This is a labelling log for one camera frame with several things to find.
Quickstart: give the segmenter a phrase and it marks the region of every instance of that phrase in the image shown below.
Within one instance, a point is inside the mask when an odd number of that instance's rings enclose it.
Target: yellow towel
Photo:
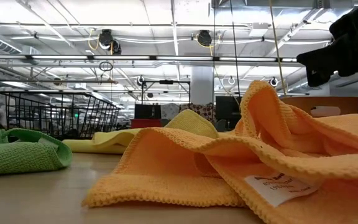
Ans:
[[[140,129],[95,133],[91,140],[63,140],[73,152],[122,154]]]
[[[140,130],[83,205],[247,205],[266,223],[358,223],[358,114],[314,119],[257,81],[241,108],[235,135],[190,111]]]

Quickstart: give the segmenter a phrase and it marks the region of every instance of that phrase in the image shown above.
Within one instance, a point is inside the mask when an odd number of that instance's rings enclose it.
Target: wire basket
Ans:
[[[119,108],[86,93],[17,93],[6,96],[7,129],[41,131],[56,139],[91,139],[116,128]],[[50,103],[41,102],[49,97]]]

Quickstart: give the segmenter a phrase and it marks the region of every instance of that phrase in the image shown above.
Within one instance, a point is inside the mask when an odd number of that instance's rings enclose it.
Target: red object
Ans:
[[[132,119],[131,128],[161,127],[160,119]]]

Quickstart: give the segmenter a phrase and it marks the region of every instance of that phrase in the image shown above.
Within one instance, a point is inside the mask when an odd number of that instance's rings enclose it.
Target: white column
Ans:
[[[191,98],[197,105],[212,103],[214,90],[214,75],[212,67],[191,68]]]

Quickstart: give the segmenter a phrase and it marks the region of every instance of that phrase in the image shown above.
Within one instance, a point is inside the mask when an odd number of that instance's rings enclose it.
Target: computer monitor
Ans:
[[[233,96],[217,96],[216,102],[216,119],[239,119],[241,118],[239,105]]]
[[[161,119],[161,106],[136,104],[135,119]]]

